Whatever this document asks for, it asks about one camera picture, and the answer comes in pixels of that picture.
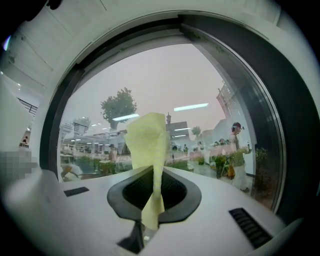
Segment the tree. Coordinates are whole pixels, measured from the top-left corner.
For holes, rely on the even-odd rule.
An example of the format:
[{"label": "tree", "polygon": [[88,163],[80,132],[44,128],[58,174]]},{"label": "tree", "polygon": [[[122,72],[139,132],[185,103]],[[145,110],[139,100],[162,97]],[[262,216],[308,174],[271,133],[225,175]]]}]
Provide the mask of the tree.
[{"label": "tree", "polygon": [[88,131],[90,124],[91,124],[90,117],[73,119],[74,134],[75,135],[85,134]]},{"label": "tree", "polygon": [[196,138],[198,138],[201,133],[201,129],[199,126],[195,126],[191,129],[191,132],[193,135],[195,135]]},{"label": "tree", "polygon": [[101,108],[103,118],[109,122],[112,129],[116,130],[119,122],[124,123],[128,119],[114,121],[113,118],[134,114],[137,110],[137,104],[132,98],[131,90],[124,87],[124,89],[118,90],[116,96],[109,96],[107,100],[101,102]]}]

